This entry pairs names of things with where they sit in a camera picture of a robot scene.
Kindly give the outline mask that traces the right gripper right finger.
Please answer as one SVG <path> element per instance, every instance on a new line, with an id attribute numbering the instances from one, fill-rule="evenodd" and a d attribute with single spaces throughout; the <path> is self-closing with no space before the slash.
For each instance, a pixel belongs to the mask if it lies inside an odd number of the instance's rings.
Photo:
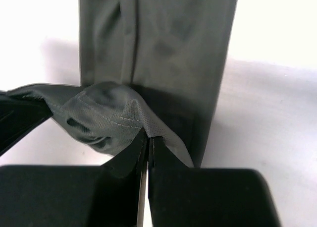
<path id="1" fill-rule="evenodd" d="M 258 171 L 187 167 L 160 137 L 150 139 L 148 197 L 156 227 L 281 225 Z"/>

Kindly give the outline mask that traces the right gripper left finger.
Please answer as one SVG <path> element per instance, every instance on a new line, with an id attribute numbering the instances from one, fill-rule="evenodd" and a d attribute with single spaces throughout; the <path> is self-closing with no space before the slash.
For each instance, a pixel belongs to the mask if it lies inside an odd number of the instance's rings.
<path id="1" fill-rule="evenodd" d="M 148 138 L 101 166 L 3 166 L 3 227 L 135 227 Z"/>

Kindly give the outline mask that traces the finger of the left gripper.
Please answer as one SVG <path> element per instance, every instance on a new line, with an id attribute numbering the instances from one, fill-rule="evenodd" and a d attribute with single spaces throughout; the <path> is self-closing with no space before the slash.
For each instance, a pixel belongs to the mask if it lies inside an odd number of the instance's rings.
<path id="1" fill-rule="evenodd" d="M 29 132 L 52 117 L 41 99 L 16 99 L 0 96 L 0 154 L 3 155 Z"/>

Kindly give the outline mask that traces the dark grey t shirt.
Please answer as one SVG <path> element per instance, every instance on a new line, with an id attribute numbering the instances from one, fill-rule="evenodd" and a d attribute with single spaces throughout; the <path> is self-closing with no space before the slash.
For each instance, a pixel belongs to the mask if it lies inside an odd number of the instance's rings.
<path id="1" fill-rule="evenodd" d="M 237 0 L 79 0 L 81 85 L 32 84 L 13 100 L 47 105 L 74 139 L 117 155 L 141 129 L 199 167 Z"/>

